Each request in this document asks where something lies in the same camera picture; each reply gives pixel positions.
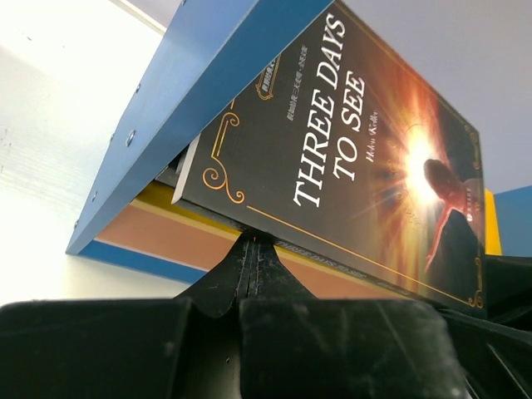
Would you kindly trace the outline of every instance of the black book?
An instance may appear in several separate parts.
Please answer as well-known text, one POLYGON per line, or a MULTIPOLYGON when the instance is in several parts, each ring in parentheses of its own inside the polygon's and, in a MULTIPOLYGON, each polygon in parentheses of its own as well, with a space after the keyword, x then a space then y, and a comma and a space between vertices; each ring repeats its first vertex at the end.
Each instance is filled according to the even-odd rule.
POLYGON ((485 316, 479 135, 341 2, 190 144, 174 202, 485 316))

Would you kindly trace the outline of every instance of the gray wall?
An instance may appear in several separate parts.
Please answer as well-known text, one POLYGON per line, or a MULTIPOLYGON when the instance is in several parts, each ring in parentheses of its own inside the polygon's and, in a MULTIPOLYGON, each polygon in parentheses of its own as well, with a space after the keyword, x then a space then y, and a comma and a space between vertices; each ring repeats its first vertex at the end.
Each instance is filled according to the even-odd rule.
MULTIPOLYGON (((163 25, 180 3, 130 1, 163 25)), ((480 132, 487 188, 532 185, 532 1, 345 3, 480 132)))

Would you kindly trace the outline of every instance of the metal screw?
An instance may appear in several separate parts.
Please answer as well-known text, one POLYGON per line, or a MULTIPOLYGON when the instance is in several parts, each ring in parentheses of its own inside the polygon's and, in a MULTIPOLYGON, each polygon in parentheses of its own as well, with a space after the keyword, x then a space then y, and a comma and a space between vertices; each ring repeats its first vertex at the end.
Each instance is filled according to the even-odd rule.
POLYGON ((135 130, 130 131, 130 134, 127 136, 127 139, 126 139, 126 147, 130 146, 131 142, 133 141, 133 137, 135 137, 135 133, 136 133, 135 130))

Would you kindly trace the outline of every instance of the blue panel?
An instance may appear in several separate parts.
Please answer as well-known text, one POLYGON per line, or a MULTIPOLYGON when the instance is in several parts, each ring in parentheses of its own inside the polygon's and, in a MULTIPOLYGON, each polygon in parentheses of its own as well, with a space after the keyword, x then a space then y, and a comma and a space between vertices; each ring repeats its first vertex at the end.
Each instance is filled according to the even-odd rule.
POLYGON ((79 254, 329 3, 189 0, 179 7, 121 117, 67 252, 79 254))
POLYGON ((495 195, 502 253, 532 257, 532 186, 495 195))
POLYGON ((167 260, 139 254, 98 241, 91 241, 80 252, 80 255, 189 284, 195 283, 205 275, 204 271, 198 270, 197 268, 189 268, 182 264, 175 264, 167 260))

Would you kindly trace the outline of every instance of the arm on book cover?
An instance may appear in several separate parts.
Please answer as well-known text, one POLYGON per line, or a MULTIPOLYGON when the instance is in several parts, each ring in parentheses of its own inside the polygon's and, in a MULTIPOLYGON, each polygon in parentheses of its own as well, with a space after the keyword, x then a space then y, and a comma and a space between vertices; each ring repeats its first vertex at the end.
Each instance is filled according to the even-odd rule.
POLYGON ((440 244, 441 232, 443 231, 443 228, 445 227, 451 212, 452 212, 452 207, 450 207, 449 205, 446 205, 446 207, 441 212, 441 216, 438 219, 438 223, 436 225, 436 232, 434 234, 434 240, 432 241, 431 250, 426 256, 425 272, 430 268, 432 264, 432 260, 436 256, 436 251, 438 250, 438 245, 440 244))

